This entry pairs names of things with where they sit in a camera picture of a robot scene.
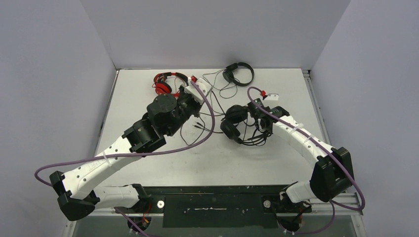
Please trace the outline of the large black blue headphones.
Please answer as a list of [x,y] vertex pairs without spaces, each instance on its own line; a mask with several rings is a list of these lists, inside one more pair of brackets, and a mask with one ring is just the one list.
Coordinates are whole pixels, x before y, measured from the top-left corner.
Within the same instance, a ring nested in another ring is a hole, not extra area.
[[216,134],[224,134],[228,139],[239,145],[263,146],[266,144],[267,138],[272,135],[261,132],[256,128],[256,122],[250,116],[247,106],[233,105],[222,115],[221,130],[217,131]]

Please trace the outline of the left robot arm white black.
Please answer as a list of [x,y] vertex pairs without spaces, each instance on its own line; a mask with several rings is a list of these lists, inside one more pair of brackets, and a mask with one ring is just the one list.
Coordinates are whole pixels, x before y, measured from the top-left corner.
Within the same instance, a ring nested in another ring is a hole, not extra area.
[[93,161],[67,172],[52,173],[49,178],[64,216],[76,221],[96,209],[108,207],[144,211],[148,195],[140,184],[101,186],[101,183],[123,167],[164,146],[166,137],[173,136],[191,116],[198,116],[206,102],[207,99],[200,94],[187,92],[181,92],[178,98],[158,95],[147,106],[142,119],[126,129]]

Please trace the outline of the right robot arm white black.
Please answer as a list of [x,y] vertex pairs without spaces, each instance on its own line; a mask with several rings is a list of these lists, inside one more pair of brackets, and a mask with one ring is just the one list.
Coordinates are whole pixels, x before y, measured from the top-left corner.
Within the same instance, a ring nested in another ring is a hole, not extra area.
[[354,185],[350,153],[325,143],[310,133],[282,107],[265,107],[261,100],[248,103],[257,127],[275,135],[297,151],[312,169],[310,179],[297,181],[281,192],[280,206],[292,211],[300,202],[317,198],[329,202]]

